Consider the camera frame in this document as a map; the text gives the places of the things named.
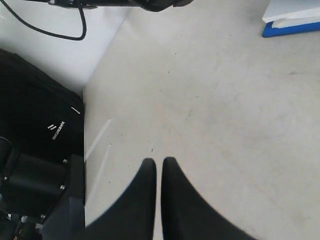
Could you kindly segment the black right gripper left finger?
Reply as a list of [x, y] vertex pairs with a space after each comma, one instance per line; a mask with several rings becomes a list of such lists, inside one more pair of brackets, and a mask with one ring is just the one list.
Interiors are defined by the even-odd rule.
[[116, 202], [84, 230], [86, 240], [151, 240], [157, 196], [155, 161], [146, 158]]

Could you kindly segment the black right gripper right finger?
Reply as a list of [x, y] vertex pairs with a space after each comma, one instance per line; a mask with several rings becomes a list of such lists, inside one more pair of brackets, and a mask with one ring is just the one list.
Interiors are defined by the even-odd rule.
[[165, 240], [254, 239], [203, 199], [174, 157], [162, 165], [161, 222]]

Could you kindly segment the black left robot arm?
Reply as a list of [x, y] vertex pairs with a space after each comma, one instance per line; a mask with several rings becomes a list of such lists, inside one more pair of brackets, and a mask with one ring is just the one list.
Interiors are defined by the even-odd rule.
[[170, 7], [184, 7], [193, 0], [45, 0], [53, 6], [77, 8], [78, 2], [85, 9], [98, 7], [138, 7], [149, 12], [161, 12]]

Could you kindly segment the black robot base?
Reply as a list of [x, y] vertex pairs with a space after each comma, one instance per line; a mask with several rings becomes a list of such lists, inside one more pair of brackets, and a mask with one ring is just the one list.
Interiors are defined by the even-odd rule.
[[0, 52], [0, 237], [70, 240], [85, 228], [82, 99]]

